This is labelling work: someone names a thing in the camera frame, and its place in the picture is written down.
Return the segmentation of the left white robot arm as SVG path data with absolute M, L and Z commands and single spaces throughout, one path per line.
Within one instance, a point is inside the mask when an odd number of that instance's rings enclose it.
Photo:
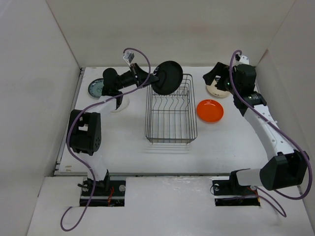
M 127 95 L 122 89 L 136 86 L 141 89 L 159 82 L 156 72 L 144 71 L 136 63 L 121 75 L 114 68 L 107 68 L 100 79 L 101 95 L 98 101 L 88 107 L 70 113 L 66 146 L 70 154 L 85 165 L 88 170 L 88 180 L 84 186 L 94 189 L 99 195 L 105 195 L 110 190 L 109 173 L 105 167 L 100 167 L 101 157 L 97 151 L 101 146 L 101 120 L 107 114 L 119 110 Z

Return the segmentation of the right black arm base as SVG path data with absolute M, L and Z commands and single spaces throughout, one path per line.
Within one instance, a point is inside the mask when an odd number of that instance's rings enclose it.
M 230 177 L 212 178 L 210 188 L 215 196 L 215 206 L 217 207 L 249 207 L 260 206 L 257 191 L 252 190 L 250 186 L 242 186 L 231 180 Z

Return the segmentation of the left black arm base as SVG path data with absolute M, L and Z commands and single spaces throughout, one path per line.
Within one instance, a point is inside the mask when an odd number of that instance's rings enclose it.
M 81 188 L 79 206 L 85 207 L 92 193 L 93 181 L 85 179 L 82 184 L 77 184 Z M 96 182 L 96 187 L 89 204 L 90 207 L 124 207 L 125 206 L 125 180 L 108 179 L 101 183 Z

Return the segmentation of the black plate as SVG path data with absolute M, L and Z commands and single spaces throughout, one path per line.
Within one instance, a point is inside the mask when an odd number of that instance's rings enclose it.
M 165 61 L 157 66 L 153 75 L 158 81 L 151 84 L 153 91 L 159 95 L 170 95 L 175 92 L 183 80 L 183 69 L 175 61 Z

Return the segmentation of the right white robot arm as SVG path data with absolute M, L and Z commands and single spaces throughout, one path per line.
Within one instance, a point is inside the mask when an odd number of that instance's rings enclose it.
M 250 185 L 278 190 L 301 184 L 307 170 L 308 156 L 277 131 L 278 126 L 271 117 L 266 100 L 254 90 L 255 68 L 248 64 L 229 67 L 218 62 L 203 75 L 203 79 L 207 85 L 218 79 L 215 87 L 233 95 L 235 107 L 256 132 L 268 159 L 260 169 L 231 172 L 227 182 L 229 191 L 238 194 Z

